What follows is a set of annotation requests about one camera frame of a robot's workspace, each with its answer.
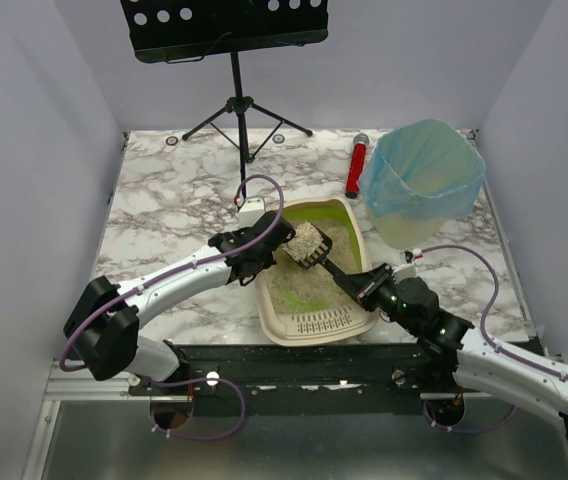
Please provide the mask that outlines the black litter scoop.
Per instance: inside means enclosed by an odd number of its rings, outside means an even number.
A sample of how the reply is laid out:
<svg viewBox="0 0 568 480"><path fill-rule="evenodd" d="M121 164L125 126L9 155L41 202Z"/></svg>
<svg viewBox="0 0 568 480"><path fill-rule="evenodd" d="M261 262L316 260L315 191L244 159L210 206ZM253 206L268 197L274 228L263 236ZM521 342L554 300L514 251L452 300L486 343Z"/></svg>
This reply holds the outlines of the black litter scoop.
<svg viewBox="0 0 568 480"><path fill-rule="evenodd" d="M321 229L310 222L303 222L295 229L294 237L284 244L284 252L303 270L322 266L337 285L346 281L347 274L329 259L333 241Z"/></svg>

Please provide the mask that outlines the beige green litter box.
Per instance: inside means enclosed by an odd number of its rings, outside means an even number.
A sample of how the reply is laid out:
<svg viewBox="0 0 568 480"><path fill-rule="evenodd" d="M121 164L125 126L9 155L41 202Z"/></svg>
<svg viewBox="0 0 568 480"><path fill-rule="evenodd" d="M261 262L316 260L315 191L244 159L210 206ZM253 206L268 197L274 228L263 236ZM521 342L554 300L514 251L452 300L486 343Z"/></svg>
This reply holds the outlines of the beige green litter box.
<svg viewBox="0 0 568 480"><path fill-rule="evenodd" d="M333 241L329 259L346 273L372 269L368 250L351 206L341 197L291 201L283 218L294 226L310 222ZM260 323L274 343L311 346L363 334L378 322L334 283L321 266L300 268L283 248L276 264L255 280Z"/></svg>

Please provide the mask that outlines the red microphone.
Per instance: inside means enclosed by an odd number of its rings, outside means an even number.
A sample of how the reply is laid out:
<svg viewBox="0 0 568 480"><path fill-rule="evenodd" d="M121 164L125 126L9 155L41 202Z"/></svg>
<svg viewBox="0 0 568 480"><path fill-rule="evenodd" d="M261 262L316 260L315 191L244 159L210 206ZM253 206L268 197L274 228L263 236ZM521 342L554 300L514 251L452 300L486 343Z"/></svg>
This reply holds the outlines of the red microphone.
<svg viewBox="0 0 568 480"><path fill-rule="evenodd" d="M370 139L365 133L358 133L354 137L352 144L353 148L344 191L345 196L349 199L355 199L359 195L358 180L364 168Z"/></svg>

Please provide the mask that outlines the bin with blue bag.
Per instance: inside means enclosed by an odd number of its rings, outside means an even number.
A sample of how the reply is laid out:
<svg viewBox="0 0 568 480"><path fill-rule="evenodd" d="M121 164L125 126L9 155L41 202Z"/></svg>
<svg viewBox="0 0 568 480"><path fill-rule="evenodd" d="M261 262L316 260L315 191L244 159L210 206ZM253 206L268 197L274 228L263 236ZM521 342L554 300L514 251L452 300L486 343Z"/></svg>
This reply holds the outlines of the bin with blue bag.
<svg viewBox="0 0 568 480"><path fill-rule="evenodd" d="M417 247L449 220L470 215L486 172L467 138L439 119L424 119L382 135L358 186L366 214L382 240Z"/></svg>

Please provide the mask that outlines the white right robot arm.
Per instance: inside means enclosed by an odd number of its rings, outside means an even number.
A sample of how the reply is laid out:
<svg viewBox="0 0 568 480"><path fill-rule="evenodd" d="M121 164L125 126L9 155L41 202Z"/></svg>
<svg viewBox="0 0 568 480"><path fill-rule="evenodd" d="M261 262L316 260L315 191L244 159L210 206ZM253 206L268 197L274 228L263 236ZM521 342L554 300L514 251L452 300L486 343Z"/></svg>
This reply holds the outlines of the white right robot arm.
<svg viewBox="0 0 568 480"><path fill-rule="evenodd" d="M439 305L419 277L397 279L388 265L339 274L335 283L366 311L380 310L448 369L454 382L525 410L568 440L568 364L503 343Z"/></svg>

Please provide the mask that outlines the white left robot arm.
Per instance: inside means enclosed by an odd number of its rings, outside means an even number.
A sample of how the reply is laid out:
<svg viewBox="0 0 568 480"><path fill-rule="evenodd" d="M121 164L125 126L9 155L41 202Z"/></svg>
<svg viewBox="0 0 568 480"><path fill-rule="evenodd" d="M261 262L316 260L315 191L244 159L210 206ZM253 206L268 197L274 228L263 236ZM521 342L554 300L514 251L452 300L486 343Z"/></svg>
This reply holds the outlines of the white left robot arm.
<svg viewBox="0 0 568 480"><path fill-rule="evenodd" d="M104 276L92 280L63 327L67 344L60 367L79 369L66 363L73 351L97 381L122 372L157 382L180 378L176 349L143 336L142 327L199 293L251 283L275 264L274 252L294 236L279 212L268 211L253 225L218 233L187 258L151 274L119 284Z"/></svg>

